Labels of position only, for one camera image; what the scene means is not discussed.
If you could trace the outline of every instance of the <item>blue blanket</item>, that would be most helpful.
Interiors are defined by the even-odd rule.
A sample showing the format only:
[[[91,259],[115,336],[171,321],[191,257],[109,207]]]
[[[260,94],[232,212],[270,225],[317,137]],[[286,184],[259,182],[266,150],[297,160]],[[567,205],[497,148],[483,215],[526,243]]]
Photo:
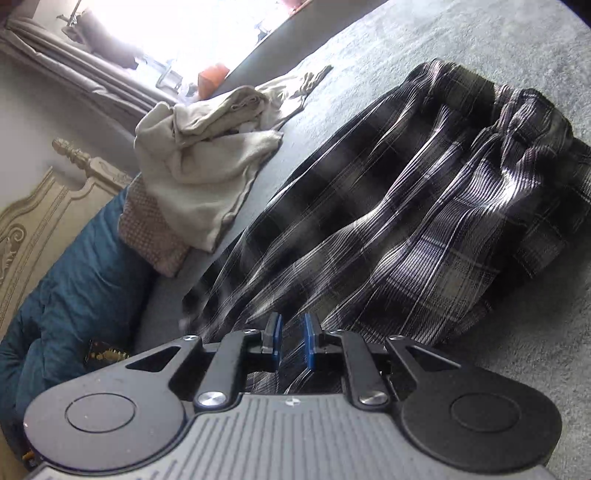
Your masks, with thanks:
[[[0,343],[3,429],[18,429],[44,390],[87,373],[91,340],[128,346],[155,275],[117,236],[125,196],[86,225],[13,318]]]

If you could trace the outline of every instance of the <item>gray carpet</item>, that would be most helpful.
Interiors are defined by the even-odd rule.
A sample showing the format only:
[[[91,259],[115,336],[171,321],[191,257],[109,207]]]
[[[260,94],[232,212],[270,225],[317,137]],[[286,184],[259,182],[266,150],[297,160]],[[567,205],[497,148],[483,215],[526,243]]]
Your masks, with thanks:
[[[295,70],[334,69],[283,131],[219,254],[264,208],[289,174],[355,113],[440,57],[500,83],[543,92],[591,142],[591,30],[558,0],[391,0],[304,59]],[[591,478],[591,223],[541,277],[454,350],[538,388],[564,421],[550,469]],[[178,336],[181,299],[215,255],[192,252],[179,277],[160,279],[138,350]]]

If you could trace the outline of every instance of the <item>sunlight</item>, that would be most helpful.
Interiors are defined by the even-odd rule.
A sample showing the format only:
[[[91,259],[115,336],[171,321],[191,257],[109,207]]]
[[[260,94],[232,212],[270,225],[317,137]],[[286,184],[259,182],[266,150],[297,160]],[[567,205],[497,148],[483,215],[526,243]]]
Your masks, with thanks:
[[[217,62],[233,69],[256,46],[257,24],[270,31],[289,16],[276,0],[94,0],[92,9],[115,37],[191,77]]]

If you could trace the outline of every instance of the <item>black plastic device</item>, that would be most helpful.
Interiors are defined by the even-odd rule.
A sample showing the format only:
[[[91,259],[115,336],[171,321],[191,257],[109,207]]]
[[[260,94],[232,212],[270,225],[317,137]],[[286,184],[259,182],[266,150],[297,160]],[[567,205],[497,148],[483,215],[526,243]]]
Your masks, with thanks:
[[[561,432],[540,392],[400,336],[366,343],[304,316],[308,368],[343,393],[257,395],[276,371],[281,316],[204,345],[188,335],[41,394],[25,432],[32,476],[535,478]]]

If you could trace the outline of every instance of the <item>carved finial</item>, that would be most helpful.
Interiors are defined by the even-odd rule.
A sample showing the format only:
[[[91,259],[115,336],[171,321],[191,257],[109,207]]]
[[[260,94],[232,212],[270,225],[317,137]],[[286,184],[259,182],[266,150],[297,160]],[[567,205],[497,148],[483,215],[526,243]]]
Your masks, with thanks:
[[[60,155],[67,157],[76,167],[88,171],[88,162],[90,161],[90,155],[88,153],[83,152],[79,148],[74,148],[74,145],[62,138],[56,138],[51,142],[51,146]]]

